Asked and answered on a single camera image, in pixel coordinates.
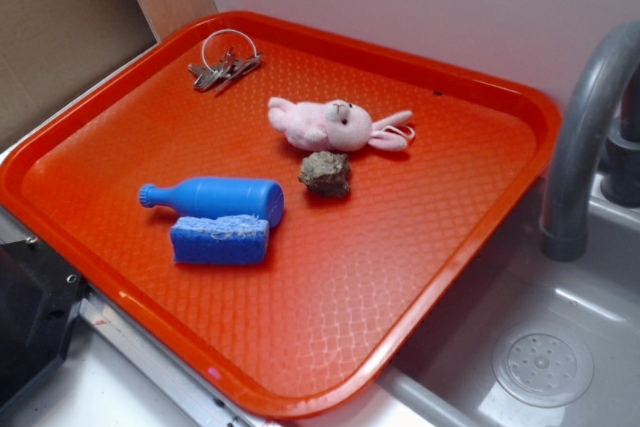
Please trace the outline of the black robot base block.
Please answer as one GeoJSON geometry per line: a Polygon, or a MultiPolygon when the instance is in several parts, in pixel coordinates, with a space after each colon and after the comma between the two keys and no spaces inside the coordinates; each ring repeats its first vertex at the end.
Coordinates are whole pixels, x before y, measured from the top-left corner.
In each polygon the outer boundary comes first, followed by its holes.
{"type": "Polygon", "coordinates": [[[1,411],[66,360],[86,282],[44,241],[1,246],[1,411]]]}

